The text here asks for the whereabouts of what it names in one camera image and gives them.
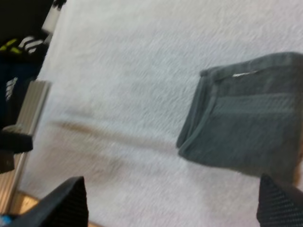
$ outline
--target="white towel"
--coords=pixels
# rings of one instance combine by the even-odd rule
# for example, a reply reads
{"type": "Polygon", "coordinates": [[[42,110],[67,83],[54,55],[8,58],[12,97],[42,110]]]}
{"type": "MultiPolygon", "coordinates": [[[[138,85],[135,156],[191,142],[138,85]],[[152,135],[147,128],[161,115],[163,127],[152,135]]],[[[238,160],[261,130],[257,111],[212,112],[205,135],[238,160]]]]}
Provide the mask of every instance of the white towel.
{"type": "Polygon", "coordinates": [[[84,175],[105,227],[256,227],[259,179],[189,163],[175,142],[199,71],[303,52],[302,0],[69,0],[21,190],[84,175]]]}

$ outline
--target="folded towel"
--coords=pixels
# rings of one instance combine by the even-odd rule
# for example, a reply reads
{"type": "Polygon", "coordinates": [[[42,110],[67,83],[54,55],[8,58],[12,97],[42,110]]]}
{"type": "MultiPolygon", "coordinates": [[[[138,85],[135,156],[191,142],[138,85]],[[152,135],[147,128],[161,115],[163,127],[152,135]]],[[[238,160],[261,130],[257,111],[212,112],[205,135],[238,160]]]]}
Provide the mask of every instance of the folded towel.
{"type": "Polygon", "coordinates": [[[267,55],[201,72],[177,141],[207,166],[292,182],[301,132],[303,55],[267,55]]]}

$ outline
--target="dark fabric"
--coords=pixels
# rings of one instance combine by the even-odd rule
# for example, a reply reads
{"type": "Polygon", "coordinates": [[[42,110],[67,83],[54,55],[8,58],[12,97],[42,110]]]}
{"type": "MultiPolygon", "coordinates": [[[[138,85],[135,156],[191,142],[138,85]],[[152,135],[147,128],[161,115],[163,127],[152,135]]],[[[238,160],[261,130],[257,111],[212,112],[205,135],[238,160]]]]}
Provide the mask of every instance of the dark fabric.
{"type": "Polygon", "coordinates": [[[302,66],[303,55],[287,52],[202,71],[179,154],[291,182],[302,125],[302,66]]]}
{"type": "Polygon", "coordinates": [[[83,177],[73,177],[7,227],[87,227],[89,211],[83,177]]]}
{"type": "Polygon", "coordinates": [[[257,219],[261,227],[303,226],[303,193],[290,184],[263,175],[257,219]]]}
{"type": "Polygon", "coordinates": [[[1,0],[0,43],[39,33],[52,3],[53,0],[1,0]]]}
{"type": "Polygon", "coordinates": [[[30,81],[35,80],[41,63],[7,61],[0,56],[0,128],[16,123],[30,81]],[[12,94],[7,97],[7,83],[16,79],[11,86],[12,94]]]}
{"type": "Polygon", "coordinates": [[[8,131],[0,131],[0,154],[1,150],[8,150],[18,154],[31,151],[32,149],[32,136],[8,131]]]}

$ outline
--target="white tag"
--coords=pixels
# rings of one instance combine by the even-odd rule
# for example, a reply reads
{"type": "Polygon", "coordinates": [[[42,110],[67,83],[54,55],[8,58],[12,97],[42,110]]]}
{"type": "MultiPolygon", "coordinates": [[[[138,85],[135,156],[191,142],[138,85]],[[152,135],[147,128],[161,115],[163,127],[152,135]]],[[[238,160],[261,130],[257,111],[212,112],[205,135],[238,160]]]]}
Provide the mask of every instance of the white tag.
{"type": "Polygon", "coordinates": [[[233,74],[232,77],[240,77],[240,76],[245,76],[245,75],[249,75],[249,74],[254,74],[257,71],[253,71],[253,72],[244,72],[244,73],[238,73],[238,74],[233,74]]]}

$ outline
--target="white stripe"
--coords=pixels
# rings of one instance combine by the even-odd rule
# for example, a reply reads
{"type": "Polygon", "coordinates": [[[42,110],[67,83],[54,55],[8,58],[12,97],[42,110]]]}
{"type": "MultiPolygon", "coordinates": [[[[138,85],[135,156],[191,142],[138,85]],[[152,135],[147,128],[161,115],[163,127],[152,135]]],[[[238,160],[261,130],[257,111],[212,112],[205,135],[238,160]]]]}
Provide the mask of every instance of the white stripe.
{"type": "Polygon", "coordinates": [[[34,41],[34,42],[30,42],[29,44],[25,45],[25,50],[27,51],[29,48],[34,47],[34,46],[38,46],[41,43],[43,43],[43,40],[37,40],[37,41],[34,41]]]}
{"type": "Polygon", "coordinates": [[[33,53],[33,52],[35,52],[35,51],[36,51],[36,49],[37,49],[37,48],[30,49],[28,52],[29,52],[29,53],[33,53]]]}
{"type": "Polygon", "coordinates": [[[24,46],[24,44],[25,44],[26,42],[28,42],[28,41],[30,41],[30,40],[33,40],[33,39],[35,39],[35,38],[32,37],[32,36],[25,37],[25,38],[21,41],[21,43],[19,44],[19,47],[20,47],[20,48],[23,48],[23,46],[24,46]]]}

